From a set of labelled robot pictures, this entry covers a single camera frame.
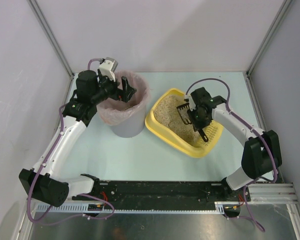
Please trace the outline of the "black slotted litter scoop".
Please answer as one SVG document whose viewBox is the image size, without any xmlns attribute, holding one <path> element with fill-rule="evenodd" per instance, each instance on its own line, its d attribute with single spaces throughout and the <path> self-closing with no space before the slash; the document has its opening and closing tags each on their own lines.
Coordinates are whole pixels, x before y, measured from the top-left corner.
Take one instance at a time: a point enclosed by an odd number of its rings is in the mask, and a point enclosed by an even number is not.
<svg viewBox="0 0 300 240">
<path fill-rule="evenodd" d="M 185 125 L 192 125 L 191 123 L 189 123 L 189 118 L 188 118 L 188 114 L 187 114 L 187 110 L 189 110 L 189 104 L 188 103 L 185 103 L 185 104 L 182 104 L 182 105 L 179 105 L 176 107 L 177 109 L 177 112 L 182 120 L 182 122 L 185 124 Z M 199 130 L 199 131 L 194 131 L 194 132 L 198 132 L 199 135 L 201 136 L 201 138 L 203 139 L 204 142 L 208 142 L 209 139 L 207 137 L 207 135 L 205 134 L 204 132 L 204 129 L 202 130 Z"/>
</svg>

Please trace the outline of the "yellow litter box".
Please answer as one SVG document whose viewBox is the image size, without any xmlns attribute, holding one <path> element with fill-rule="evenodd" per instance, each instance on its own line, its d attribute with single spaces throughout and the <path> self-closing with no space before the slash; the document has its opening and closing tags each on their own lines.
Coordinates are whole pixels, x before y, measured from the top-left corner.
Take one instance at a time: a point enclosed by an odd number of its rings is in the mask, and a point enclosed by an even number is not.
<svg viewBox="0 0 300 240">
<path fill-rule="evenodd" d="M 184 93 L 177 89 L 171 88 L 166 93 L 164 93 L 150 109 L 149 113 L 145 118 L 145 125 L 148 130 L 150 130 L 154 135 L 163 140 L 165 143 L 169 144 L 173 148 L 179 150 L 180 152 L 192 157 L 192 158 L 202 158 L 206 156 L 217 144 L 219 141 L 224 127 L 216 121 L 204 128 L 204 132 L 208 137 L 208 142 L 204 142 L 203 139 L 197 141 L 197 143 L 192 146 L 181 139 L 178 135 L 172 132 L 169 128 L 160 124 L 154 116 L 154 110 L 159 104 L 159 102 L 168 95 L 177 95 L 184 98 Z"/>
</svg>

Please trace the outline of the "grey trash bin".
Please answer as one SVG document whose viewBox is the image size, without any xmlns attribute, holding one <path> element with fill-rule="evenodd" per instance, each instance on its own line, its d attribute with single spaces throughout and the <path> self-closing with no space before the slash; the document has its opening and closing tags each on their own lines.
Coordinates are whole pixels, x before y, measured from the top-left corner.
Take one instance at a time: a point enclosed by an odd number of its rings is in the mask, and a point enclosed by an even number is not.
<svg viewBox="0 0 300 240">
<path fill-rule="evenodd" d="M 108 125 L 121 138 L 132 138 L 138 135 L 145 126 L 146 108 L 118 125 Z"/>
</svg>

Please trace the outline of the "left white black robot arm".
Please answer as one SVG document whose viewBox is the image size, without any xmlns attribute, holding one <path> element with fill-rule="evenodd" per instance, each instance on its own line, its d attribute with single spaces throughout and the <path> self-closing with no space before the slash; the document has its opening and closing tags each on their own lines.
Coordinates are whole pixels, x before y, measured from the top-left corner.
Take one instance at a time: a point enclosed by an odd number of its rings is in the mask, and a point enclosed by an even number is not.
<svg viewBox="0 0 300 240">
<path fill-rule="evenodd" d="M 127 103 L 137 91 L 126 76 L 111 80 L 100 70 L 80 72 L 75 84 L 69 102 L 59 109 L 60 126 L 46 151 L 18 176 L 28 200 L 59 207 L 67 198 L 90 193 L 97 178 L 86 173 L 73 178 L 61 175 L 68 155 L 97 113 L 97 105 L 107 99 Z"/>
</svg>

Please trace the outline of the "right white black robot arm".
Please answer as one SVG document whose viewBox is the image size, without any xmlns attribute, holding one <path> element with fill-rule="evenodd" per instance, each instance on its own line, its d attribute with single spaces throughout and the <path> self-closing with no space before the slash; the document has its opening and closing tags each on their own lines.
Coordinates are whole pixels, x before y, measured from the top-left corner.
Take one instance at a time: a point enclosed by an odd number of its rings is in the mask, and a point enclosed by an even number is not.
<svg viewBox="0 0 300 240">
<path fill-rule="evenodd" d="M 243 146 L 241 166 L 223 179 L 232 191 L 238 190 L 264 174 L 274 172 L 282 165 L 278 134 L 253 127 L 230 109 L 227 100 L 218 95 L 211 97 L 204 87 L 185 95 L 187 124 L 192 124 L 207 142 L 204 128 L 212 121 L 226 128 Z"/>
</svg>

